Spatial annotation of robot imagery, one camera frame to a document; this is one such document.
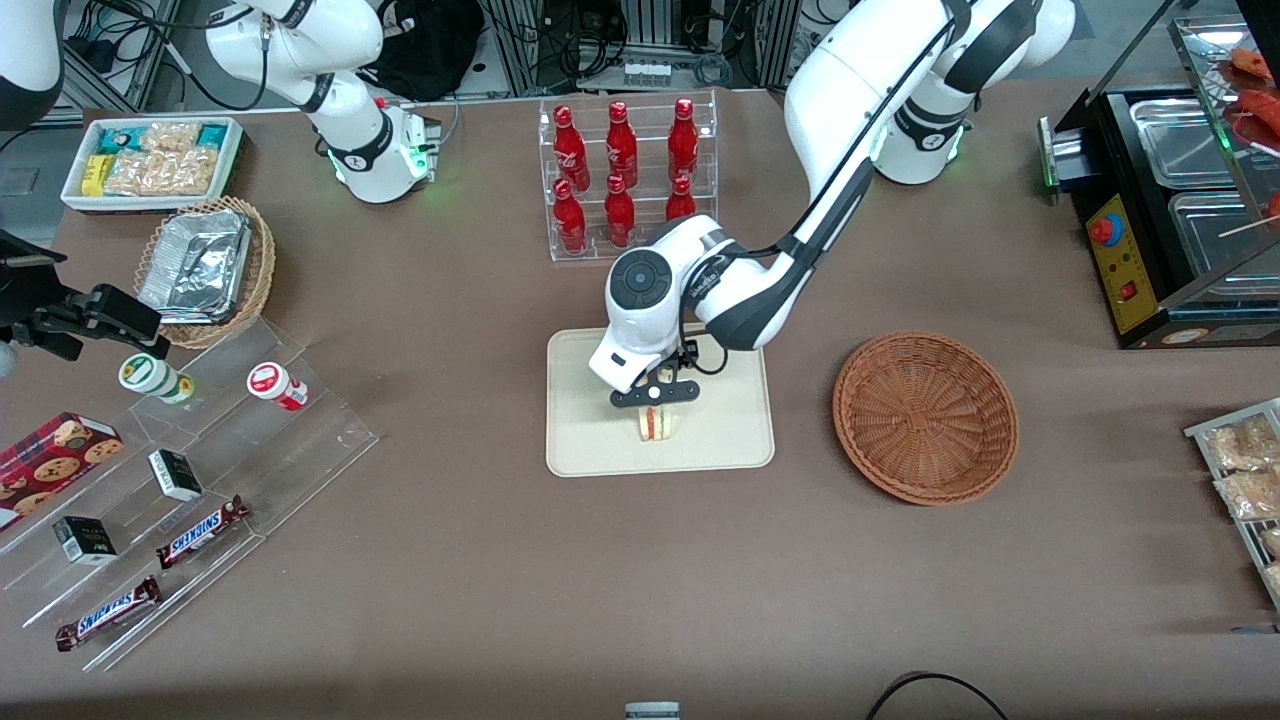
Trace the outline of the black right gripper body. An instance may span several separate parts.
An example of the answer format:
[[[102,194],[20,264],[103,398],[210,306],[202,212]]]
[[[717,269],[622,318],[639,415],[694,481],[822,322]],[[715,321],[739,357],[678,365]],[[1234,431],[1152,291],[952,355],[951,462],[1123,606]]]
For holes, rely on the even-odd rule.
[[[50,290],[3,291],[1,340],[41,348],[73,363],[86,340],[113,340],[165,360],[169,340],[160,334],[161,316],[111,284],[79,293],[56,284]]]

